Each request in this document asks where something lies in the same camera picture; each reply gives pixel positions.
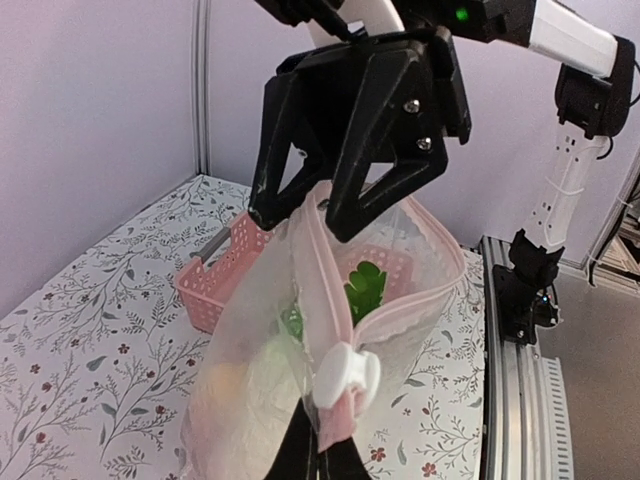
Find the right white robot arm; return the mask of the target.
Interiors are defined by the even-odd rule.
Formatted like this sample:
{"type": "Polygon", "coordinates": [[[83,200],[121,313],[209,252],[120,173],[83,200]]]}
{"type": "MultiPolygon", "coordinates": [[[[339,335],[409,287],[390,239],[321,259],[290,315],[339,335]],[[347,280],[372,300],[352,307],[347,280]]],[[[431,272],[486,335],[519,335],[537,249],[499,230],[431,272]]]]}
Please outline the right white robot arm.
{"type": "Polygon", "coordinates": [[[442,175],[444,141],[469,140],[471,115],[454,41],[504,41],[561,65],[558,160],[497,266],[501,336],[526,345],[552,327],[553,287],[568,227],[594,162],[632,105],[634,44],[556,1],[266,1],[279,22],[306,24],[311,51],[287,58],[265,87],[249,213],[271,230],[328,180],[327,224],[348,241],[442,175]]]}

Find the clear zip top bag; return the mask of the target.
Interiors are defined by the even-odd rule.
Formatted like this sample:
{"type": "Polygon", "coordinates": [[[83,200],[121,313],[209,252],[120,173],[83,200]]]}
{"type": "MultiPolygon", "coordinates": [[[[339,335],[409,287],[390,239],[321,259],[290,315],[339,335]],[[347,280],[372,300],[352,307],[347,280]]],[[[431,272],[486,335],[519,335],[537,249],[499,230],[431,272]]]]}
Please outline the clear zip top bag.
{"type": "Polygon", "coordinates": [[[465,272],[447,229],[418,201],[405,198],[347,242],[325,223],[332,186],[323,181],[270,240],[244,274],[212,332],[185,410],[183,479],[267,479],[287,427],[262,425],[251,413],[246,386],[223,407],[198,395],[200,371],[219,363],[247,364],[273,337],[289,342],[288,358],[322,453],[352,438],[364,464],[375,431],[436,327],[465,272]],[[409,292],[384,302],[352,325],[337,261],[361,244],[407,254],[409,292]],[[303,340],[289,335],[281,315],[296,302],[303,340]]]}

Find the white radish toy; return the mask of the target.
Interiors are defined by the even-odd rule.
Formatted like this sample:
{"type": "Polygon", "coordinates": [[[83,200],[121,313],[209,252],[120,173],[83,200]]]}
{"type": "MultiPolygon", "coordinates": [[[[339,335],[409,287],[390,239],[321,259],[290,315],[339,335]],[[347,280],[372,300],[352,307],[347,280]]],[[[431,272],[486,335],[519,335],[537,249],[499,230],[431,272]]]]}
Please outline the white radish toy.
{"type": "Polygon", "coordinates": [[[273,337],[247,368],[247,405],[257,421],[268,428],[286,427],[301,397],[287,356],[288,347],[287,340],[273,337]]]}

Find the yellow peach toy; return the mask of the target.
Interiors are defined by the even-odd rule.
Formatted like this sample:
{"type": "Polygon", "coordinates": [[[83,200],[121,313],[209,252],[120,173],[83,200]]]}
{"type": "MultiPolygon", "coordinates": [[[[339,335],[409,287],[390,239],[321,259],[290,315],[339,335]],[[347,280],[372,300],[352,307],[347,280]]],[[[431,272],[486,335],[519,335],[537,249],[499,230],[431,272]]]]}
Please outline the yellow peach toy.
{"type": "Polygon", "coordinates": [[[198,395],[216,405],[231,405],[244,390],[247,370],[247,364],[234,363],[204,367],[198,380],[198,395]]]}

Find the pink plastic basket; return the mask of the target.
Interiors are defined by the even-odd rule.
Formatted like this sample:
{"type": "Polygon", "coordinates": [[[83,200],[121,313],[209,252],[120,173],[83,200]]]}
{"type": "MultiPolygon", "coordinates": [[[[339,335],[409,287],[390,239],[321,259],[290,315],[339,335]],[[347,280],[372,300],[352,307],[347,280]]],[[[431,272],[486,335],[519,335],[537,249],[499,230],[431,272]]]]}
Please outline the pink plastic basket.
{"type": "MultiPolygon", "coordinates": [[[[213,332],[225,304],[270,238],[270,233],[258,228],[243,212],[178,273],[175,285],[194,328],[213,332]]],[[[409,255],[373,244],[361,244],[337,261],[342,280],[347,282],[349,274],[365,261],[386,274],[382,289],[384,302],[409,292],[413,274],[409,255]]]]}

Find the white radish with green leaf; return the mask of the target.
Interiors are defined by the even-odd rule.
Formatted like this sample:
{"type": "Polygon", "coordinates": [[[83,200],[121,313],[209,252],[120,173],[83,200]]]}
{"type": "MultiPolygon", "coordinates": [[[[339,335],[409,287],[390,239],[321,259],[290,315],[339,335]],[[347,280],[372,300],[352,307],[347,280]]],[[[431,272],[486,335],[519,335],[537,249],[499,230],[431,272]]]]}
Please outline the white radish with green leaf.
{"type": "MultiPolygon", "coordinates": [[[[357,326],[366,315],[381,306],[386,280],[387,272],[369,261],[361,261],[349,273],[344,291],[353,326],[357,326]]],[[[287,333],[301,343],[304,332],[303,316],[296,302],[281,315],[281,320],[287,333]]]]}

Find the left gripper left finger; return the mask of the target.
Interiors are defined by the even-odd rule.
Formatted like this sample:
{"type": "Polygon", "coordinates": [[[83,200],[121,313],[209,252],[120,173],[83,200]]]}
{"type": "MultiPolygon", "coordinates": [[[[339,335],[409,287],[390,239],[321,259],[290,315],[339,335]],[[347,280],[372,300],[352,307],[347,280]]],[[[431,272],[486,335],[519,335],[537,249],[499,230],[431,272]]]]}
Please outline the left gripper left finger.
{"type": "Polygon", "coordinates": [[[300,399],[287,427],[267,480],[316,480],[317,434],[300,399]]]}

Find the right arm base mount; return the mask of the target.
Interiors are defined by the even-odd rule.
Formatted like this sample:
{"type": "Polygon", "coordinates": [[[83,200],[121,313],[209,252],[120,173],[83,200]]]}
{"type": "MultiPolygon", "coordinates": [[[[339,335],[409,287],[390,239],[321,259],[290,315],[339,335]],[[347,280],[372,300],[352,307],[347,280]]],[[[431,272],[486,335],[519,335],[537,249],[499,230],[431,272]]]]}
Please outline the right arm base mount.
{"type": "Polygon", "coordinates": [[[503,341],[536,345],[537,327],[554,328],[560,323],[554,286],[535,291],[523,283],[512,269],[495,265],[492,270],[503,341]]]}

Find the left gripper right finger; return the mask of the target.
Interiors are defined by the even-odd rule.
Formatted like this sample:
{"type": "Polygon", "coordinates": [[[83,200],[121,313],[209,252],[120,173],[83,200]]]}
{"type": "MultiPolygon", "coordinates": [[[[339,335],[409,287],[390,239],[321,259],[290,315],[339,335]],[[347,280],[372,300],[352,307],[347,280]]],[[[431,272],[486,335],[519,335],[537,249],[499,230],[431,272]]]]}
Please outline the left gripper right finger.
{"type": "Polygon", "coordinates": [[[335,443],[322,453],[322,480],[370,480],[352,438],[335,443]]]}

